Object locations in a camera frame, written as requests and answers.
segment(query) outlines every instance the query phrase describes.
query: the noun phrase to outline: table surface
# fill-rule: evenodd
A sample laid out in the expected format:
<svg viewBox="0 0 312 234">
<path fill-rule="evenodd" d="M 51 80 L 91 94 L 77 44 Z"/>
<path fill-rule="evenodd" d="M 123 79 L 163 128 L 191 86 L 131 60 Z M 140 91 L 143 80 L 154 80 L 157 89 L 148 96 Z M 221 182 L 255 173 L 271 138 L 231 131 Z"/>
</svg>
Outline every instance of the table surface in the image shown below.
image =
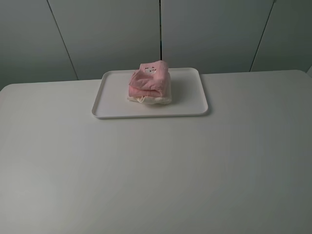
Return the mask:
<svg viewBox="0 0 312 234">
<path fill-rule="evenodd" d="M 100 80 L 5 87 L 0 233 L 312 233 L 312 78 L 201 78 L 203 117 L 96 119 Z"/>
</svg>

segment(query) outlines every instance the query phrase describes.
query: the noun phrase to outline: pink towel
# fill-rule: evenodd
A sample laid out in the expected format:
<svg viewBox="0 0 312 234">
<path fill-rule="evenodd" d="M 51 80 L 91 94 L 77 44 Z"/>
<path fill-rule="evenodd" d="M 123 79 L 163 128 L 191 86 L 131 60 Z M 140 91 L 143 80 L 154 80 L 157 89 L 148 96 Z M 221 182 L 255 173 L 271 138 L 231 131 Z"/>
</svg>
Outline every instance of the pink towel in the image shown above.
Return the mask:
<svg viewBox="0 0 312 234">
<path fill-rule="evenodd" d="M 129 83 L 129 97 L 164 97 L 168 85 L 168 64 L 164 61 L 143 63 Z"/>
</svg>

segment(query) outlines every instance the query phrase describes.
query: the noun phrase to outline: stack of towels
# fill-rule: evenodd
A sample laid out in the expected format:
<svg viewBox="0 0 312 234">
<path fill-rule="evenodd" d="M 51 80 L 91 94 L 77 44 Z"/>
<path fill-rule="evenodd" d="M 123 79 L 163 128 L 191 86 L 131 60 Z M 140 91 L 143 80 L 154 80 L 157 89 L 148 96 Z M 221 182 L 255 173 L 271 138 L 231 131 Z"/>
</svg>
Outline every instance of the stack of towels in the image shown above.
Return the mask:
<svg viewBox="0 0 312 234">
<path fill-rule="evenodd" d="M 128 100 L 145 104 L 169 104 L 171 79 L 168 64 L 161 60 L 141 64 L 130 79 Z"/>
</svg>

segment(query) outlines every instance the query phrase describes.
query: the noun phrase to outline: cartoon face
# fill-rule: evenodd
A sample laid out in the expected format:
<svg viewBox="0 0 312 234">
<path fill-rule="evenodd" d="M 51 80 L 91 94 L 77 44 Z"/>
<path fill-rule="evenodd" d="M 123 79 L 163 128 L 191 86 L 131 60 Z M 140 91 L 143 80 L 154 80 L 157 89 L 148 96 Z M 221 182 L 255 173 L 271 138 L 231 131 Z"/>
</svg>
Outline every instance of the cartoon face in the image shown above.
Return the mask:
<svg viewBox="0 0 312 234">
<path fill-rule="evenodd" d="M 148 74 L 154 74 L 156 72 L 156 68 L 155 67 L 146 67 L 144 69 L 144 71 Z"/>
</svg>

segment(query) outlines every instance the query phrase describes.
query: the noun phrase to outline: white cabinet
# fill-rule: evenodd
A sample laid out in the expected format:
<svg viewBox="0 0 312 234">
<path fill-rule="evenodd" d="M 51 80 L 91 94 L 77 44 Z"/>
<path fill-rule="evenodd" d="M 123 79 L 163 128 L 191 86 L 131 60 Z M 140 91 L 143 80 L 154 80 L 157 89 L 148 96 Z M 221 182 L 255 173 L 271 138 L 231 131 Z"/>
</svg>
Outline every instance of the white cabinet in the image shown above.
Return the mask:
<svg viewBox="0 0 312 234">
<path fill-rule="evenodd" d="M 252 71 L 302 70 L 312 64 L 312 0 L 277 0 Z"/>
<path fill-rule="evenodd" d="M 46 1 L 1 0 L 0 31 L 0 90 L 77 79 Z"/>
<path fill-rule="evenodd" d="M 250 71 L 273 0 L 161 0 L 162 58 L 200 73 Z"/>
<path fill-rule="evenodd" d="M 49 0 L 78 79 L 160 59 L 159 0 Z"/>
</svg>

